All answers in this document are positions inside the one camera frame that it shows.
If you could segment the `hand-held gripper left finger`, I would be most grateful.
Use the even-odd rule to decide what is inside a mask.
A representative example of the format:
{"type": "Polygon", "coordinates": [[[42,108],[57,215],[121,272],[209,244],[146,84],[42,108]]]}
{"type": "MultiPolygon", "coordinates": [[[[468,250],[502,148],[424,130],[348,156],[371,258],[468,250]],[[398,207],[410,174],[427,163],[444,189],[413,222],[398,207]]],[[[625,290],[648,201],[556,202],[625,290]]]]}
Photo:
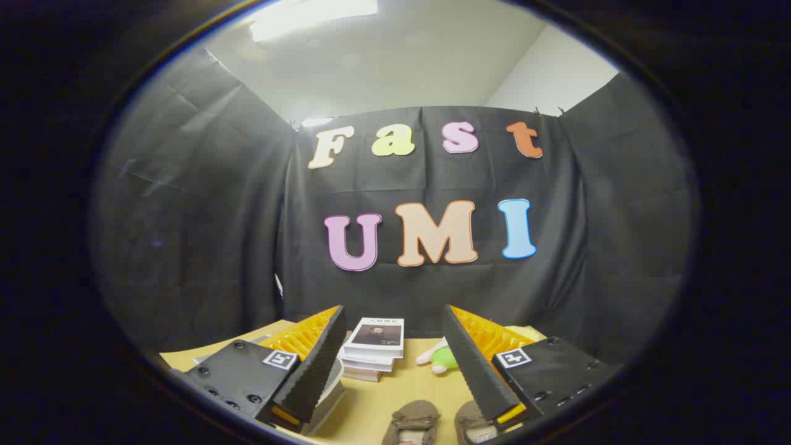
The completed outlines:
{"type": "Polygon", "coordinates": [[[169,376],[220,412],[297,433],[313,419],[345,335],[344,307],[335,306],[261,343],[231,341],[169,376]]]}

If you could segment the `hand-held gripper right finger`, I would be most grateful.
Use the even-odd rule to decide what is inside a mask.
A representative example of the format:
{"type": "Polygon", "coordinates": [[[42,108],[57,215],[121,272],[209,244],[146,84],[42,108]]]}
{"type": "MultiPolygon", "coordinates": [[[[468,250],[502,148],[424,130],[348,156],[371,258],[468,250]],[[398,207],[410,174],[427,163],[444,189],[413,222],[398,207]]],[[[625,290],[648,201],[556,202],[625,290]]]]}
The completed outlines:
{"type": "Polygon", "coordinates": [[[562,428],[622,369],[559,336],[534,341],[450,305],[442,329],[484,420],[501,431],[562,428]]]}

